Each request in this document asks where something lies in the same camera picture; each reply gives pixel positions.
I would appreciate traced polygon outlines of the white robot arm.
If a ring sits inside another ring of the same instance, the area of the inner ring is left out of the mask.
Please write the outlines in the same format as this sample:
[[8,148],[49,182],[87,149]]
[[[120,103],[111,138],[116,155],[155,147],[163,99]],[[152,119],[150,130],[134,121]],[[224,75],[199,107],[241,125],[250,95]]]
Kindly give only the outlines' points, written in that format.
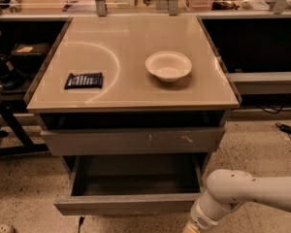
[[211,172],[182,233],[210,230],[246,202],[291,213],[291,177],[257,178],[244,171],[227,169]]

